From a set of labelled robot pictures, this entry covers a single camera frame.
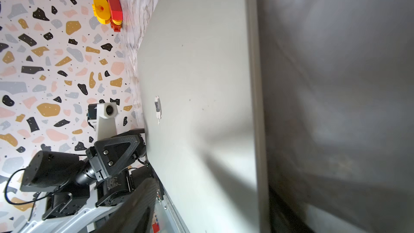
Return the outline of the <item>silver laptop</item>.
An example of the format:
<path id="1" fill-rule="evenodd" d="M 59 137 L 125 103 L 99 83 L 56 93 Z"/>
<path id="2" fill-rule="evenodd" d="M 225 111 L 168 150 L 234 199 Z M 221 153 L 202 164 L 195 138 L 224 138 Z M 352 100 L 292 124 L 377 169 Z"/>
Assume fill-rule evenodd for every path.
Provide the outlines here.
<path id="1" fill-rule="evenodd" d="M 256 0 L 159 0 L 138 50 L 147 153 L 191 233 L 268 233 Z"/>

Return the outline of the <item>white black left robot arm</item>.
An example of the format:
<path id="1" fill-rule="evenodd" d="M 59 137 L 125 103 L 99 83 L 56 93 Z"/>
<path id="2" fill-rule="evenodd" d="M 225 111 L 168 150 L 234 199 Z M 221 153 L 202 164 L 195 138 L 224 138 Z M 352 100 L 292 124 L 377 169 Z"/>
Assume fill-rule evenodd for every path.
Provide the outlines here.
<path id="1" fill-rule="evenodd" d="M 20 190 L 36 192 L 33 212 L 17 233 L 78 233 L 115 212 L 137 189 L 129 166 L 143 157 L 144 129 L 102 139 L 86 156 L 39 151 Z"/>

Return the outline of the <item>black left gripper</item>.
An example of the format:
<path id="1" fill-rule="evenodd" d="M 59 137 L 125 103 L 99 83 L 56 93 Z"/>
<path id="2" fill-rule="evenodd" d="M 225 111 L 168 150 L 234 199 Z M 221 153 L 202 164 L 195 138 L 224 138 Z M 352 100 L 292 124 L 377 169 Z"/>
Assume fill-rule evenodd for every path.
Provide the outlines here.
<path id="1" fill-rule="evenodd" d="M 132 192 L 128 166 L 143 157 L 144 129 L 133 129 L 96 141 L 79 155 L 39 151 L 24 170 L 20 190 L 45 192 L 45 219 L 72 216 L 86 205 L 90 185 L 96 184 L 96 207 L 115 206 Z"/>

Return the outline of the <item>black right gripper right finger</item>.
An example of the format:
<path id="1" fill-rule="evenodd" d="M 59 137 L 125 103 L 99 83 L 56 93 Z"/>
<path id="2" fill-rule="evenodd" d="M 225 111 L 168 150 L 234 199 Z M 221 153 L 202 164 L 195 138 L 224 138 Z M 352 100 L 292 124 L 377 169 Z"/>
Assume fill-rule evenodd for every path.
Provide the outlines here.
<path id="1" fill-rule="evenodd" d="M 268 192 L 272 233 L 314 233 L 271 187 Z"/>

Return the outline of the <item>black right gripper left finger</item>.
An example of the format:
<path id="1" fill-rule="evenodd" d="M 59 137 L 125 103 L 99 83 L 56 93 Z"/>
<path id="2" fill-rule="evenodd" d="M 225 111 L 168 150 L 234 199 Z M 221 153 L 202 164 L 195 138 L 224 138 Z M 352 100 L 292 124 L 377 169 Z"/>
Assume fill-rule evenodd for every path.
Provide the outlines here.
<path id="1" fill-rule="evenodd" d="M 96 233 L 149 233 L 155 209 L 157 182 L 145 179 Z"/>

